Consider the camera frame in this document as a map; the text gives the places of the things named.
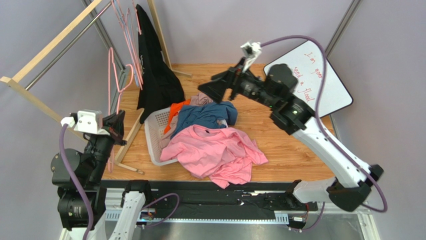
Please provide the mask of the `pink t-shirt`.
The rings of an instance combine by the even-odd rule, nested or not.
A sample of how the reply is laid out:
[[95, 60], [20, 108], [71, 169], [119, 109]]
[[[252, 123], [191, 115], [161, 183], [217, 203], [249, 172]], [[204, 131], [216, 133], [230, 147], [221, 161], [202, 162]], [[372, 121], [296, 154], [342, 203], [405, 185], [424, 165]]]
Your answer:
[[245, 132], [233, 127], [212, 129], [201, 125], [191, 125], [171, 139], [159, 160], [173, 159], [195, 178], [209, 178], [222, 189], [250, 182], [253, 165], [269, 162]]

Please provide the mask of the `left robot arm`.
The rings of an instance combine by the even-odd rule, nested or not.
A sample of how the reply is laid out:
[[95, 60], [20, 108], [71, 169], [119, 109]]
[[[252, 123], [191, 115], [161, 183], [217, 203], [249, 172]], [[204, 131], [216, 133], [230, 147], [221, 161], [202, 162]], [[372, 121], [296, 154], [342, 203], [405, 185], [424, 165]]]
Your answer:
[[[57, 187], [57, 211], [73, 240], [105, 240], [107, 189], [101, 185], [115, 145], [124, 146], [125, 111], [104, 117], [98, 110], [80, 110], [61, 120], [59, 152], [52, 158], [52, 184]], [[65, 148], [67, 129], [83, 134], [83, 151]]]

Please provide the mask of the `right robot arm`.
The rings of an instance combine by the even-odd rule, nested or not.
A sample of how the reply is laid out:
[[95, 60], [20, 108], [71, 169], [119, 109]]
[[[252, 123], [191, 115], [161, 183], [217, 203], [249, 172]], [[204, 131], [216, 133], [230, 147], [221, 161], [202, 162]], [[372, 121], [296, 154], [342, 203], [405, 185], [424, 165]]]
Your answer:
[[364, 204], [384, 171], [377, 164], [363, 162], [339, 143], [317, 121], [315, 111], [294, 95], [297, 84], [293, 71], [284, 63], [273, 65], [265, 80], [251, 71], [243, 71], [243, 66], [238, 64], [212, 76], [198, 89], [216, 103], [220, 103], [225, 92], [231, 90], [230, 100], [242, 95], [269, 107], [273, 123], [307, 146], [334, 173], [334, 177], [324, 180], [295, 180], [285, 191], [292, 207], [325, 202], [353, 212]]

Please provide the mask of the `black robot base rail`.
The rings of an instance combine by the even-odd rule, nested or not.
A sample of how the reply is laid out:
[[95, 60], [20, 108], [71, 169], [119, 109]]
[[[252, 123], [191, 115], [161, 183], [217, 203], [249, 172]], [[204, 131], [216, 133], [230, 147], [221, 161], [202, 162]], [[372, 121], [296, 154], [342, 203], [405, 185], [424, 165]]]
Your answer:
[[207, 181], [151, 181], [152, 202], [175, 193], [154, 204], [156, 218], [168, 215], [182, 220], [273, 220], [275, 212], [317, 213], [319, 203], [291, 203], [286, 194], [289, 182], [249, 182], [231, 184], [222, 189]]

